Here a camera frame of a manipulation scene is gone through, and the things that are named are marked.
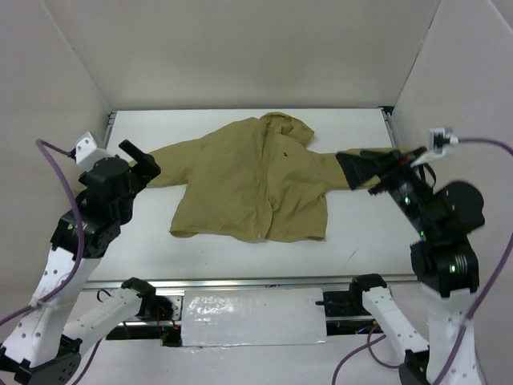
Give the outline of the khaki hooded zip jacket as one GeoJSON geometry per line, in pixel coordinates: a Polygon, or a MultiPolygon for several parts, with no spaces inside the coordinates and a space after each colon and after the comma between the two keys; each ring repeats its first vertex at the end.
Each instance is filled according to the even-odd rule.
{"type": "Polygon", "coordinates": [[[186,187],[171,235],[324,239],[326,194],[348,189],[349,177],[333,153],[308,150],[314,134],[301,120],[272,112],[151,152],[161,173],[150,187],[186,187]]]}

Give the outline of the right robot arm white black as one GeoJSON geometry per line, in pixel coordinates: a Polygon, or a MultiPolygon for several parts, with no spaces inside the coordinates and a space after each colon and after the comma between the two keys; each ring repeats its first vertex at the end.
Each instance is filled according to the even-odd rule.
{"type": "Polygon", "coordinates": [[[353,278],[349,306],[370,313],[390,340],[400,361],[403,384],[479,384],[474,325],[467,311],[477,298],[479,262],[468,240],[483,227],[484,200],[464,181],[438,191],[421,162],[424,147],[409,152],[361,150],[336,155],[350,189],[370,182],[371,195],[389,193],[419,235],[410,246],[412,270],[421,284],[429,315],[429,338],[413,328],[379,274],[353,278]]]}

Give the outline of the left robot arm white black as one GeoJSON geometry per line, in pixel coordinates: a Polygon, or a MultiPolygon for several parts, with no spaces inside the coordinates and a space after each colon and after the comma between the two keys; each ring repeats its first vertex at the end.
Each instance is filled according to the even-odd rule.
{"type": "Polygon", "coordinates": [[[99,266],[108,246],[132,219],[136,196],[160,174],[154,157],[129,140],[119,144],[131,162],[112,155],[86,134],[67,152],[83,170],[75,195],[49,151],[53,145],[37,140],[71,203],[59,218],[41,280],[29,304],[6,316],[17,325],[1,345],[1,369],[19,384],[66,384],[79,369],[83,355],[121,322],[146,320],[157,313],[156,288],[129,278],[84,316],[72,321],[71,311],[83,287],[99,266]]]}

